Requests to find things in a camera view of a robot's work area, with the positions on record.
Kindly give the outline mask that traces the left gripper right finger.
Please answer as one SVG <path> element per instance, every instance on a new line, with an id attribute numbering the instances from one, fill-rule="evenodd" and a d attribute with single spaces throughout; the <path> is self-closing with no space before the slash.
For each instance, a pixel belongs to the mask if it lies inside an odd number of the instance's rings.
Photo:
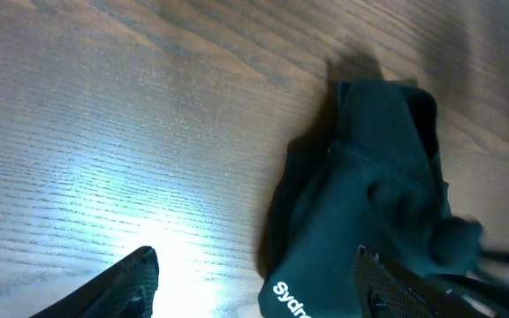
<path id="1" fill-rule="evenodd" d="M 509 318 L 509 286 L 488 277 L 421 277 L 365 246 L 356 254 L 353 284 L 363 318 Z"/>

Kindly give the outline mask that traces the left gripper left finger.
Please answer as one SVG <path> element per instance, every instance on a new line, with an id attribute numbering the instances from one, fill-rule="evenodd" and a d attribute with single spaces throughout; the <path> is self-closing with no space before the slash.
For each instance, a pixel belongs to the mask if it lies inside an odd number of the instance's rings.
<path id="1" fill-rule="evenodd" d="M 158 277 L 155 249 L 141 246 L 33 318 L 151 318 Z"/>

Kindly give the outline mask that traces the plain black t-shirt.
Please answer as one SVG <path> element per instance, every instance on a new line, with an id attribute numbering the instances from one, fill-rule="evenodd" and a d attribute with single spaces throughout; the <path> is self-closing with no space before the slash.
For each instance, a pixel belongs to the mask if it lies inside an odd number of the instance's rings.
<path id="1" fill-rule="evenodd" d="M 434 97 L 357 79 L 339 84 L 337 109 L 324 148 L 288 159 L 258 296 L 265 317 L 360 316 L 353 275 L 361 246 L 419 276 L 477 266 L 482 227 L 451 213 Z"/>

